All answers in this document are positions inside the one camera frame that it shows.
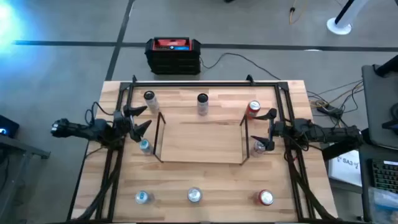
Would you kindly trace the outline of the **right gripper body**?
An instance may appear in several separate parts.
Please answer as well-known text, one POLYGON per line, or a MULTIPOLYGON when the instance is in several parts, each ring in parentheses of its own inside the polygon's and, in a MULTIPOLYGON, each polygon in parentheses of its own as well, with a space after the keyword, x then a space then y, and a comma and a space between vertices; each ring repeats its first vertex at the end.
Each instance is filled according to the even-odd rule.
POLYGON ((283 121, 274 121, 271 119, 269 122, 269 150, 274 150, 275 148, 274 137, 292 138, 292 128, 286 126, 283 121))

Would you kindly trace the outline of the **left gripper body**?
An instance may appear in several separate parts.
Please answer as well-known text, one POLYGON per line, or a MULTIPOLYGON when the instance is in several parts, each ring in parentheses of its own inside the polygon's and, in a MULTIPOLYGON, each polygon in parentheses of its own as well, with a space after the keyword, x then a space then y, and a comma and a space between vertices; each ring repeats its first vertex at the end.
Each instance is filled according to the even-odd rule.
POLYGON ((134 137, 131 119, 124 117, 120 110, 115 110, 113 113, 113 130, 116 137, 123 137, 128 135, 131 139, 134 137))

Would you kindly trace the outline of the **silver Diet Coke can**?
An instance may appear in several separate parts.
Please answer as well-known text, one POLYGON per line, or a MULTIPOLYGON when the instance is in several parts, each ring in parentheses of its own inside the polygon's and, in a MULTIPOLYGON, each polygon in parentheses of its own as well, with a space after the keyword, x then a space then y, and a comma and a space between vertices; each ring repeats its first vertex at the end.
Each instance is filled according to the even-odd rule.
POLYGON ((265 153, 265 151, 265 145, 263 145, 263 143, 261 143, 260 141, 255 140, 250 153, 252 157, 261 157, 265 153))
POLYGON ((198 203, 202 199, 203 193, 198 187, 188 189, 187 198, 191 203, 198 203))

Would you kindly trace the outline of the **blue Red Bull can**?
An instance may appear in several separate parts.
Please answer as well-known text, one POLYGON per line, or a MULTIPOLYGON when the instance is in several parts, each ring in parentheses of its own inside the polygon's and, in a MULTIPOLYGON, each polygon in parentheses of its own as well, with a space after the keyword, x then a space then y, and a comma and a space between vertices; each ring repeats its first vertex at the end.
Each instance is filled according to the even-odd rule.
POLYGON ((154 201, 154 195, 145 190, 140 190, 135 196, 137 204, 150 204, 154 201))
POLYGON ((148 139, 142 139, 139 143, 139 148, 145 155, 153 154, 154 147, 148 139))

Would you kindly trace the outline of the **red Fanta can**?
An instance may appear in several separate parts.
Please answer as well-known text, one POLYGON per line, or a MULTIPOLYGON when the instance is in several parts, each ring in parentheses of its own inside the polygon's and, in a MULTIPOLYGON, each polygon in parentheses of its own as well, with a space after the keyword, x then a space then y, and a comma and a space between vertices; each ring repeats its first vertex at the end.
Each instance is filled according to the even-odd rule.
POLYGON ((257 100, 252 100, 248 103, 246 108, 246 116, 248 119, 253 119, 261 110, 261 104, 257 100))
POLYGON ((264 206, 269 206, 274 203, 274 196, 272 192, 266 189, 258 191, 254 198, 256 199, 257 203, 264 206))

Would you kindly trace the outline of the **Celsius peach vibe can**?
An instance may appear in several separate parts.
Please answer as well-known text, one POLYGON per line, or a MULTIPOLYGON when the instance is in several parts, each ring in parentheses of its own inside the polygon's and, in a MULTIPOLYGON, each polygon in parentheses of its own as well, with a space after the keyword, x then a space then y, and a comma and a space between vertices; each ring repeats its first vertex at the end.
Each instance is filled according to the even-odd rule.
POLYGON ((145 99, 145 102, 146 102, 148 108, 153 113, 159 112, 159 102, 157 101, 156 95, 153 91, 151 91, 151 90, 146 91, 144 93, 144 99, 145 99))
POLYGON ((197 96, 197 109, 199 115, 206 116, 208 114, 208 100, 208 95, 205 93, 200 93, 197 96))

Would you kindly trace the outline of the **black power strip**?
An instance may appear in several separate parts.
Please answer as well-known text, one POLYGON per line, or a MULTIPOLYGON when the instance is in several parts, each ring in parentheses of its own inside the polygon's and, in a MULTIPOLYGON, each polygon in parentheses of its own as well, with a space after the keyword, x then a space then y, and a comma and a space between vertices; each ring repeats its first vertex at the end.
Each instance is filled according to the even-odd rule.
POLYGON ((343 114, 342 109, 335 108, 331 105, 321 106, 320 108, 318 108, 318 111, 333 117, 339 117, 343 114))

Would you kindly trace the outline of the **black slanted bar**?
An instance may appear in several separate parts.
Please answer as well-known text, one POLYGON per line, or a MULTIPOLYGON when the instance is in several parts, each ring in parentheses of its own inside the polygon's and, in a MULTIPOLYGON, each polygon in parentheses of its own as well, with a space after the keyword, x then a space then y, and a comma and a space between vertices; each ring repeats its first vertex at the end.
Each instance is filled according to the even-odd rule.
POLYGON ((324 148, 322 156, 325 161, 328 161, 352 150, 359 149, 362 145, 361 142, 341 141, 324 148))

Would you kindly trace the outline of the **red and black power station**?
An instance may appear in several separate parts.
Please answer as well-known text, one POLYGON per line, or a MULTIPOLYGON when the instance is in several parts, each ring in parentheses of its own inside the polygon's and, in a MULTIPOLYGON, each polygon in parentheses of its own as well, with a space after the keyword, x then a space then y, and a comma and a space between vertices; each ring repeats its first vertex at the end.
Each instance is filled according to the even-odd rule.
POLYGON ((156 75, 198 75, 201 43, 189 37, 154 37, 146 42, 145 55, 156 75))

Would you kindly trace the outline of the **white paper sheet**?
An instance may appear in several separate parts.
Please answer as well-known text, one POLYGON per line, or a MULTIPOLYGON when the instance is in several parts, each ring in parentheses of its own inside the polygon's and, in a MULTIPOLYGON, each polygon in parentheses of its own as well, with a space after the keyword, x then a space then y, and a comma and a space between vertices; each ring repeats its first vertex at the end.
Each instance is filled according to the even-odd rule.
POLYGON ((328 176, 347 184, 362 187, 359 152, 352 150, 328 161, 328 176))

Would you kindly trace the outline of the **grey metal bench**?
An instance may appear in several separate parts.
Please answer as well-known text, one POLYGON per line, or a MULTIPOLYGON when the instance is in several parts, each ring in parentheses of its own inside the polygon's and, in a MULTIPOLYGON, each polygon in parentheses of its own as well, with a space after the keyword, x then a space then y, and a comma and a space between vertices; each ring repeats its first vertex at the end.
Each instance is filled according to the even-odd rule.
POLYGON ((0 151, 5 152, 0 162, 0 224, 7 218, 17 191, 33 155, 48 159, 50 152, 0 135, 0 151))

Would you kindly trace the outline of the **dark headphones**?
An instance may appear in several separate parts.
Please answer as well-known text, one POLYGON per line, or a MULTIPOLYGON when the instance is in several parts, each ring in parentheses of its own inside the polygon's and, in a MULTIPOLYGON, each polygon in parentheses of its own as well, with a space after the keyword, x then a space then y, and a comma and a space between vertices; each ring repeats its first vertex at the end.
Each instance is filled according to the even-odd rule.
POLYGON ((394 132, 398 136, 398 103, 391 106, 389 110, 391 120, 382 123, 383 129, 388 129, 394 132))

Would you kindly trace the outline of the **white floor stand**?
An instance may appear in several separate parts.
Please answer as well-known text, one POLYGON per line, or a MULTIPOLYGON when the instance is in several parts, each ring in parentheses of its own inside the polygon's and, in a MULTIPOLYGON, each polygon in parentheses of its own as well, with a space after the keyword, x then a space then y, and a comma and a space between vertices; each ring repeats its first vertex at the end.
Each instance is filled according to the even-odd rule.
POLYGON ((348 0, 336 17, 326 22, 327 29, 336 35, 347 35, 353 28, 353 22, 369 0, 348 0))

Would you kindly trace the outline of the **black keyboard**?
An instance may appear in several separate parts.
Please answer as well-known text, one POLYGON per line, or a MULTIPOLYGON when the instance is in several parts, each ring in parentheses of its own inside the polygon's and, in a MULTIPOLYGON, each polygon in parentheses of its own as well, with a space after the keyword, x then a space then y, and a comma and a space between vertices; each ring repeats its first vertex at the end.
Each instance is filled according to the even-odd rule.
POLYGON ((373 187, 398 194, 398 162, 371 159, 373 187))

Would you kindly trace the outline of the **black device with blue light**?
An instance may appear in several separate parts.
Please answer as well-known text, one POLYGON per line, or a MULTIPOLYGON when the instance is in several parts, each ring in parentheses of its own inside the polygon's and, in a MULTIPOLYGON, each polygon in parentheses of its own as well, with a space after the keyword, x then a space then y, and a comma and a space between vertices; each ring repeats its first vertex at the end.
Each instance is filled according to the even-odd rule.
POLYGON ((0 135, 14 139, 17 136, 19 127, 20 125, 17 122, 0 115, 0 135))

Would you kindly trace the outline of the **black bar on side table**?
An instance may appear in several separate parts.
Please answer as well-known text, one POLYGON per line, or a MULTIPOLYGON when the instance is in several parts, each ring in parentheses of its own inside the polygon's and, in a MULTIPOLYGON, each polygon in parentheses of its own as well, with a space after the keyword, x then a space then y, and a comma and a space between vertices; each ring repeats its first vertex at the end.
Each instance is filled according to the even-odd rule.
POLYGON ((390 74, 398 73, 398 55, 391 58, 383 65, 373 65, 374 72, 379 77, 387 77, 390 74))

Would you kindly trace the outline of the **clear plastic bag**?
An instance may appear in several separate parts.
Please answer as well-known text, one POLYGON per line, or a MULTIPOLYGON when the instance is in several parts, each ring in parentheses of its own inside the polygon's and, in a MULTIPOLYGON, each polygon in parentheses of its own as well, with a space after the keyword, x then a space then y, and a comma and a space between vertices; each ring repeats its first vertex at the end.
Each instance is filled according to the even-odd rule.
POLYGON ((375 224, 398 224, 398 194, 370 187, 368 190, 371 221, 375 224))

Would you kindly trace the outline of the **wooden shelf with black frame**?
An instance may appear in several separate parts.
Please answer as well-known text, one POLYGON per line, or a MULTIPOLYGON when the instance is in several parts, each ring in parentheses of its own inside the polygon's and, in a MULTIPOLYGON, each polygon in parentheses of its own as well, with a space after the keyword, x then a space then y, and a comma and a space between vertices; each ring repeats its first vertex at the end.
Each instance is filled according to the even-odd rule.
POLYGON ((248 119, 166 121, 158 115, 153 155, 159 162, 243 165, 249 158, 248 119))

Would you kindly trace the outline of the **black aluminium rig frame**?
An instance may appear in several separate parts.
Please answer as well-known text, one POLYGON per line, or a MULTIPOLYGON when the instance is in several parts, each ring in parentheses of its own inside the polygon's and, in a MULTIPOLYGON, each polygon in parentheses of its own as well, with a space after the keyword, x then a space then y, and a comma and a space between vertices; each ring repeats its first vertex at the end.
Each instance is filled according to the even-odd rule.
MULTIPOLYGON (((123 82, 106 82, 99 102, 112 110, 117 102, 132 98, 133 106, 144 104, 143 94, 151 90, 160 104, 166 121, 195 121, 198 114, 197 96, 208 95, 211 120, 241 119, 248 103, 257 100, 262 113, 277 108, 279 117, 287 119, 312 117, 304 82, 296 81, 139 81, 132 90, 123 82)), ((136 121, 152 120, 146 138, 154 143, 157 115, 142 113, 136 121)), ((249 147, 251 136, 266 136, 266 121, 248 121, 249 147)), ((251 157, 243 165, 159 162, 145 155, 138 145, 127 139, 122 151, 120 173, 115 188, 110 189, 101 209, 103 222, 164 222, 164 223, 223 223, 223 222, 296 222, 308 216, 304 195, 294 197, 295 187, 284 159, 284 141, 275 139, 275 149, 261 157, 251 157), (188 189, 198 187, 203 196, 191 203, 188 189), (269 190, 274 203, 264 206, 256 202, 255 194, 269 190), (140 190, 154 195, 150 204, 137 204, 140 190)))

